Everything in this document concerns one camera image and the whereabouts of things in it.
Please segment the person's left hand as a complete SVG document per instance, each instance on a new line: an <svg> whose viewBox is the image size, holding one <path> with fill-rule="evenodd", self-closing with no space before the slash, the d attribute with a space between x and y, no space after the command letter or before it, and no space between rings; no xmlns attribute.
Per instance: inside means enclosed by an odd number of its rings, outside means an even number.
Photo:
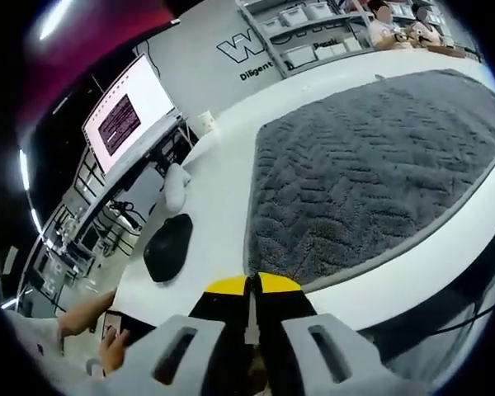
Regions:
<svg viewBox="0 0 495 396"><path fill-rule="evenodd" d="M268 371L258 346L253 349L252 363L248 371L251 395L271 395Z"/></svg>

